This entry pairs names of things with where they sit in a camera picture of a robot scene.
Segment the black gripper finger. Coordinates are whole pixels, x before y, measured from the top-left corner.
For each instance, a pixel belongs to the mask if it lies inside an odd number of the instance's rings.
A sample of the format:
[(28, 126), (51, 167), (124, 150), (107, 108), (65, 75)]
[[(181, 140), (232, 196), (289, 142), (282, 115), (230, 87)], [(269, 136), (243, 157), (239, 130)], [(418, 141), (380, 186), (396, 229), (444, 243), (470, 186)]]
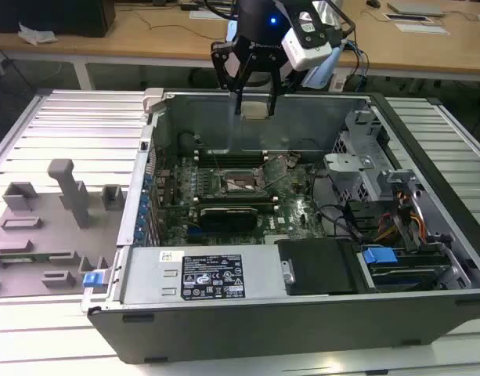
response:
[(303, 80), (303, 72), (295, 69), (292, 69), (284, 79), (281, 78), (280, 70), (286, 62), (287, 60), (282, 61), (274, 55), (269, 55), (269, 58), (267, 59), (266, 68), (268, 68), (268, 72), (272, 79), (267, 105), (269, 117), (273, 116), (275, 113), (278, 97), (295, 92)]
[[(252, 73), (249, 39), (234, 39), (232, 42), (213, 42), (211, 44), (211, 61), (222, 89), (236, 95), (235, 115), (240, 115), (244, 87)], [(228, 70), (226, 63), (234, 56), (239, 67), (234, 76)]]

